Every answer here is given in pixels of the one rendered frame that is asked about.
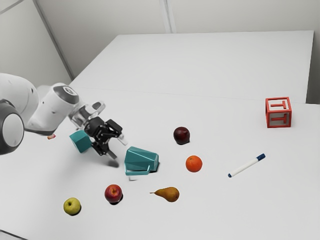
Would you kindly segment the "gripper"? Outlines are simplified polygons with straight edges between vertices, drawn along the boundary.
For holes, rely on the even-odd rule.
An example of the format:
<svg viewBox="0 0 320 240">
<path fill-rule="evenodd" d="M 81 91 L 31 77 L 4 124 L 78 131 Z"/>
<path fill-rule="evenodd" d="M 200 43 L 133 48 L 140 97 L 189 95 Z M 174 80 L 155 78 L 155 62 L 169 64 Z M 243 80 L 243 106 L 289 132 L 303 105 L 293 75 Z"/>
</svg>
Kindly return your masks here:
<svg viewBox="0 0 320 240">
<path fill-rule="evenodd" d="M 110 150 L 110 138 L 118 139 L 124 146 L 128 144 L 122 130 L 123 128 L 112 119 L 104 121 L 99 116 L 91 118 L 84 128 L 85 133 L 92 139 L 92 148 L 100 156 L 109 155 L 113 160 L 116 160 L 117 156 Z"/>
</svg>

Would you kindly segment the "teal faceted mug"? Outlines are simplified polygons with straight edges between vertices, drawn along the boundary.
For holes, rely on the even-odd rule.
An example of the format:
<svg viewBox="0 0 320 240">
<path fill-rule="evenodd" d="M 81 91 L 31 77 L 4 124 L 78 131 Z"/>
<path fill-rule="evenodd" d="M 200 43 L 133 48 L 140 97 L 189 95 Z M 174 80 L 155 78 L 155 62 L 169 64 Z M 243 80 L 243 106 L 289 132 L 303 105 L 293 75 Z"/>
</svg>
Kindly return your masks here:
<svg viewBox="0 0 320 240">
<path fill-rule="evenodd" d="M 141 148 L 131 146 L 124 159 L 124 171 L 127 176 L 148 175 L 156 172 L 159 155 Z"/>
</svg>

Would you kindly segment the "teal cube block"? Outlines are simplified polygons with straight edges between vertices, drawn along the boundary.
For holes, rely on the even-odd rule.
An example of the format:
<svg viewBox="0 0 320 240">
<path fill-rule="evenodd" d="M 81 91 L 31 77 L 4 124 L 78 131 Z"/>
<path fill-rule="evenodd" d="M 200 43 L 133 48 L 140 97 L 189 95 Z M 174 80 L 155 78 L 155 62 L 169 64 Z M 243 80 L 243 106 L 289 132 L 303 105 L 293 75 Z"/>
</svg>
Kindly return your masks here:
<svg viewBox="0 0 320 240">
<path fill-rule="evenodd" d="M 80 153 L 83 153 L 92 147 L 91 139 L 84 130 L 75 131 L 69 135 L 69 138 Z"/>
</svg>

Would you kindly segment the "dark red apple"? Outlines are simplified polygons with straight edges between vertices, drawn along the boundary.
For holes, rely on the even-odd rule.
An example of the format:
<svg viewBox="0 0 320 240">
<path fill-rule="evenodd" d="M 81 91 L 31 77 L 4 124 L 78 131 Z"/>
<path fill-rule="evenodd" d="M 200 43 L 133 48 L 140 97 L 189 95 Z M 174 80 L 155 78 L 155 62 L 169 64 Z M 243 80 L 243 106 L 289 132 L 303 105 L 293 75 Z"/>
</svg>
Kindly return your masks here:
<svg viewBox="0 0 320 240">
<path fill-rule="evenodd" d="M 190 142 L 190 131 L 183 126 L 177 127 L 173 132 L 173 138 L 179 145 L 184 145 Z"/>
</svg>

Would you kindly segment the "green apple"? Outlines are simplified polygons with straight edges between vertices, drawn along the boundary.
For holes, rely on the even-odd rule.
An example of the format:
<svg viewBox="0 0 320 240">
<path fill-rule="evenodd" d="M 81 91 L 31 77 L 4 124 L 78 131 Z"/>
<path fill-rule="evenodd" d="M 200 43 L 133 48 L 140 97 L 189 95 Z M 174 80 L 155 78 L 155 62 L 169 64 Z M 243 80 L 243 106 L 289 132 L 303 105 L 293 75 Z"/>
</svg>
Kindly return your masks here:
<svg viewBox="0 0 320 240">
<path fill-rule="evenodd" d="M 63 210 L 70 216 L 77 215 L 81 211 L 81 203 L 75 197 L 68 198 L 63 204 Z"/>
</svg>

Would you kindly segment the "brown pear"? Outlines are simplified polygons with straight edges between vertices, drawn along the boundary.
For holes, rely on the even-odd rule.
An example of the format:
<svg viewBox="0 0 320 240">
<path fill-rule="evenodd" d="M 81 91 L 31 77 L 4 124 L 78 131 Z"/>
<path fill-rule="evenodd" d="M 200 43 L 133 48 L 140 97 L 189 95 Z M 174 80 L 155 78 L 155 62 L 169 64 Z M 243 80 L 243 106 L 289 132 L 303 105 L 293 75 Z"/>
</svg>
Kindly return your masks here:
<svg viewBox="0 0 320 240">
<path fill-rule="evenodd" d="M 155 194 L 156 196 L 162 197 L 170 203 L 177 201 L 180 197 L 180 192 L 175 187 L 161 188 L 155 192 L 150 192 L 150 194 Z"/>
</svg>

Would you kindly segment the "orange fruit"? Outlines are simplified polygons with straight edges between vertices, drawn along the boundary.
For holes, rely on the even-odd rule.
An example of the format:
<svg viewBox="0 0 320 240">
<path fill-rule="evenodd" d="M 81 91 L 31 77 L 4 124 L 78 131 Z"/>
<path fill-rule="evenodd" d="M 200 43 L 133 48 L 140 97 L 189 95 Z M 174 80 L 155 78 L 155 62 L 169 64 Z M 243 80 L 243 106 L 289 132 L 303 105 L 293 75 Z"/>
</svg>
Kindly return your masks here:
<svg viewBox="0 0 320 240">
<path fill-rule="evenodd" d="M 189 156 L 185 161 L 185 167 L 188 171 L 196 173 L 202 169 L 202 159 L 196 155 Z"/>
</svg>

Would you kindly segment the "white marker with blue cap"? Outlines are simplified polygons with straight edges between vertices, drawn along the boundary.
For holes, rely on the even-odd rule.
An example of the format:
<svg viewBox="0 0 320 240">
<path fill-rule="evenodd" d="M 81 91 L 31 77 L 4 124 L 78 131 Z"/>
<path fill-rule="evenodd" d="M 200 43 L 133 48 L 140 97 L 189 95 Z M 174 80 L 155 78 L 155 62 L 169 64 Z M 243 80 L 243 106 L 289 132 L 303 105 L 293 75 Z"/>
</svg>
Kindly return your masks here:
<svg viewBox="0 0 320 240">
<path fill-rule="evenodd" d="M 248 169 L 249 167 L 251 167 L 252 165 L 260 162 L 261 160 L 263 160 L 266 157 L 266 155 L 264 153 L 260 154 L 259 156 L 255 157 L 254 159 L 250 160 L 249 162 L 245 163 L 244 165 L 238 167 L 237 169 L 229 172 L 227 174 L 227 176 L 229 178 L 232 178 L 234 176 L 236 176 L 237 174 L 243 172 L 244 170 Z"/>
</svg>

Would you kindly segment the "red and white letter block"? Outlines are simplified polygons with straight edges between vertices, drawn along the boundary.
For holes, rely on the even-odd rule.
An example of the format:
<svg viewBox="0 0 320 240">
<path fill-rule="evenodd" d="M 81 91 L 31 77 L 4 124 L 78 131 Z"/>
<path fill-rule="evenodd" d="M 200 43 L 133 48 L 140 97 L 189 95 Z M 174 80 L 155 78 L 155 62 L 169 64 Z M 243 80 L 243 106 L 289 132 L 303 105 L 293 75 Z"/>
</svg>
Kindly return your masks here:
<svg viewBox="0 0 320 240">
<path fill-rule="evenodd" d="M 267 128 L 290 128 L 292 123 L 292 107 L 290 98 L 266 98 L 265 118 Z"/>
</svg>

